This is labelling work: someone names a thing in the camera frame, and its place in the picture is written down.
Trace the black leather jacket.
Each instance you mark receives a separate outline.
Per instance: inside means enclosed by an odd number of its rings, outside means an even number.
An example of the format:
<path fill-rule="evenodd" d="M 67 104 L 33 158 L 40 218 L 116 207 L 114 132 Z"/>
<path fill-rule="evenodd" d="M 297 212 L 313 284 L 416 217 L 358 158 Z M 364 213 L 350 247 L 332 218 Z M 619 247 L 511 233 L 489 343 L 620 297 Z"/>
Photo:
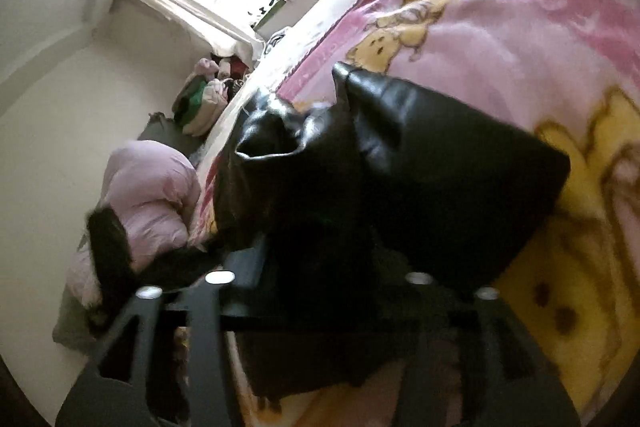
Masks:
<path fill-rule="evenodd" d="M 240 340 L 255 395 L 360 384 L 405 353 L 408 274 L 469 294 L 506 271 L 551 215 L 565 153 L 451 96 L 338 63 L 335 101 L 259 90 L 217 162 L 216 232 L 143 273 L 172 291 L 262 254 Z"/>

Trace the pink rolled duvet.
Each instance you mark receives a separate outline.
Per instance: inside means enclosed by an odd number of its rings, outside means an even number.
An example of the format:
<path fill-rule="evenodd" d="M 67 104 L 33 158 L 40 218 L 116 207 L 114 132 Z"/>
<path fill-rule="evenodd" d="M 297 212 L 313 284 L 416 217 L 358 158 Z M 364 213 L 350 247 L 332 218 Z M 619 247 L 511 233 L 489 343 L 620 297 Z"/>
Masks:
<path fill-rule="evenodd" d="M 131 268 L 141 272 L 159 254 L 186 245 L 201 195 L 189 159 L 156 141 L 129 141 L 108 158 L 99 204 L 124 226 Z"/>

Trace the cream window curtain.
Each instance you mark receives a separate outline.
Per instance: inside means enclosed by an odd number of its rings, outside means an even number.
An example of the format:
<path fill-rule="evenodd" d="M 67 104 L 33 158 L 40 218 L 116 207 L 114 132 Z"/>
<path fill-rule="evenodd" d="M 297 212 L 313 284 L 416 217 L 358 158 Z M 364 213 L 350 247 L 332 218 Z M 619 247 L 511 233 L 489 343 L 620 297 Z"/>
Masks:
<path fill-rule="evenodd" d="M 253 69 L 262 55 L 264 42 L 249 30 L 241 29 L 196 0 L 138 0 L 173 20 L 205 41 L 213 54 L 236 56 Z"/>

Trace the folded clothes pile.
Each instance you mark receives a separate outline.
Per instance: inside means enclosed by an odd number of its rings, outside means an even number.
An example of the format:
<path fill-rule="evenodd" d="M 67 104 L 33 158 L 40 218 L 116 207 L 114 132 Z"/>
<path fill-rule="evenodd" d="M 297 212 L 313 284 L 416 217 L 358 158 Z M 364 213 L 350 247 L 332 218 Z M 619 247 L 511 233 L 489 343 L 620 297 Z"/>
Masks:
<path fill-rule="evenodd" d="M 211 53 L 197 61 L 171 106 L 182 133 L 206 135 L 249 73 L 250 68 L 235 55 L 220 57 Z"/>

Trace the pink cartoon bear blanket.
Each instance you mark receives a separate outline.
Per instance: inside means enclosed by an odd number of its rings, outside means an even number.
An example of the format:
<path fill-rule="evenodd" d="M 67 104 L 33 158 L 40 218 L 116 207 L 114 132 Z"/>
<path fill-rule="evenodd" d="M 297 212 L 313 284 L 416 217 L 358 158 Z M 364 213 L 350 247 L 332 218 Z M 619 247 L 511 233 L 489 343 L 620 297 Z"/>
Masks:
<path fill-rule="evenodd" d="M 639 379 L 638 0 L 328 0 L 209 135 L 244 426 L 588 426 Z"/>

